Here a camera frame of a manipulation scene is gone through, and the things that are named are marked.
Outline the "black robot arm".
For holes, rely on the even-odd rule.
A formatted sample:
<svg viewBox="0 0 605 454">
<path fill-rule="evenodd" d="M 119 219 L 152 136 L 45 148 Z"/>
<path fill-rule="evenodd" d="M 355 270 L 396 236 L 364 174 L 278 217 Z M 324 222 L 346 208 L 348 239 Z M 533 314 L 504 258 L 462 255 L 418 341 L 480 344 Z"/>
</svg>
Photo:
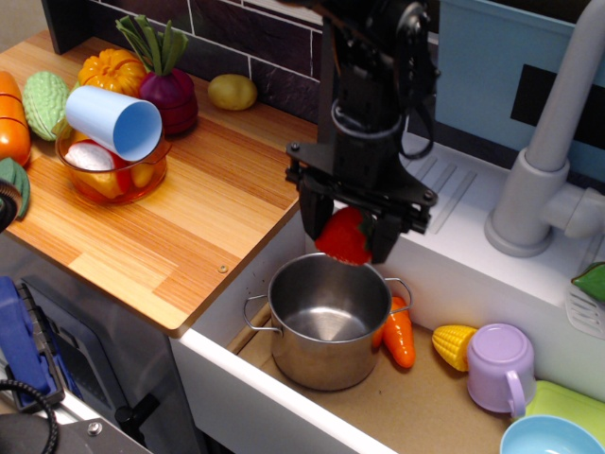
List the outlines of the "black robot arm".
<svg viewBox="0 0 605 454">
<path fill-rule="evenodd" d="M 431 130 L 425 102 L 439 70 L 429 51 L 424 1 L 308 1 L 332 31 L 337 96 L 332 140 L 291 143 L 286 172 L 299 193 L 302 225 L 316 248 L 353 266 L 381 264 L 399 236 L 423 233 L 437 194 L 405 169 L 431 150 L 403 146 L 416 114 Z"/>
</svg>

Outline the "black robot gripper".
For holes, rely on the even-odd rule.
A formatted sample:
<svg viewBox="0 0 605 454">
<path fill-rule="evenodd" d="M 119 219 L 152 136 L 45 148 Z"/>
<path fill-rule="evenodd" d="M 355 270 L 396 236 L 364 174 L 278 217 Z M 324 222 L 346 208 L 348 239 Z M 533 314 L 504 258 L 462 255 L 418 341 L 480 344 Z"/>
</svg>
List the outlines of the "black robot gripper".
<svg viewBox="0 0 605 454">
<path fill-rule="evenodd" d="M 302 225 L 317 239 L 340 201 L 374 215 L 372 263 L 382 264 L 401 233 L 424 233 L 437 194 L 404 168 L 401 159 L 421 159 L 431 149 L 406 155 L 404 117 L 389 119 L 377 130 L 368 119 L 356 121 L 338 102 L 331 109 L 335 136 L 326 143 L 292 142 L 286 179 L 299 191 Z"/>
</svg>

